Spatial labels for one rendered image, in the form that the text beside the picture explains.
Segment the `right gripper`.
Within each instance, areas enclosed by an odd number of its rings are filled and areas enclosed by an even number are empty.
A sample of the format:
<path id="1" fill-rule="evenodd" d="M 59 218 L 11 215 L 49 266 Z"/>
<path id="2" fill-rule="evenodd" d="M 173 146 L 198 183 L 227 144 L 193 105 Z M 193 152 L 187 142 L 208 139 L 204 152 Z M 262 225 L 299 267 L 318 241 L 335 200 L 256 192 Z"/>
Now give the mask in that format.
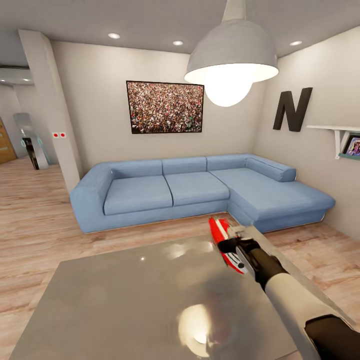
<path id="1" fill-rule="evenodd" d="M 220 240 L 218 243 L 218 247 L 223 254 L 231 253 L 233 252 L 233 245 L 235 240 L 241 239 L 241 237 L 238 235 L 236 238 L 230 238 L 225 240 Z M 234 253 L 234 252 L 233 252 Z"/>

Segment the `radio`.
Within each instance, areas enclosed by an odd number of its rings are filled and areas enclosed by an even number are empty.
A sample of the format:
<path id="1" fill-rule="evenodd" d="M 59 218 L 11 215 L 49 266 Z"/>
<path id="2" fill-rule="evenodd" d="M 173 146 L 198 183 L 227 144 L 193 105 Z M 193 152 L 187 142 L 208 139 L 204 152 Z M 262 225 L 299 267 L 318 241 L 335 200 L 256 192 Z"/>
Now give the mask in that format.
<path id="1" fill-rule="evenodd" d="M 212 233 L 213 240 L 218 244 L 220 241 L 228 240 L 229 235 L 227 234 L 228 228 L 233 226 L 224 219 L 215 220 L 213 217 L 208 220 L 210 225 L 210 231 Z M 246 266 L 243 264 L 237 254 L 233 252 L 221 253 L 224 262 L 227 266 L 231 266 L 237 272 L 246 275 L 249 273 Z"/>

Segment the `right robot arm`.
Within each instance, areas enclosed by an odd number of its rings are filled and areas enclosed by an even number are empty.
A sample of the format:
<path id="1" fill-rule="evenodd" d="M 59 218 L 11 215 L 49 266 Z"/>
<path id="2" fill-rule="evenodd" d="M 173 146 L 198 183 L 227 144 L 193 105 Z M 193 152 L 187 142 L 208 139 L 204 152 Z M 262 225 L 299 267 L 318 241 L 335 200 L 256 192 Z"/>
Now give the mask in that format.
<path id="1" fill-rule="evenodd" d="M 360 332 L 341 314 L 304 288 L 266 253 L 253 237 L 242 237 L 242 225 L 227 229 L 223 254 L 237 254 L 268 296 L 303 360 L 360 360 Z"/>

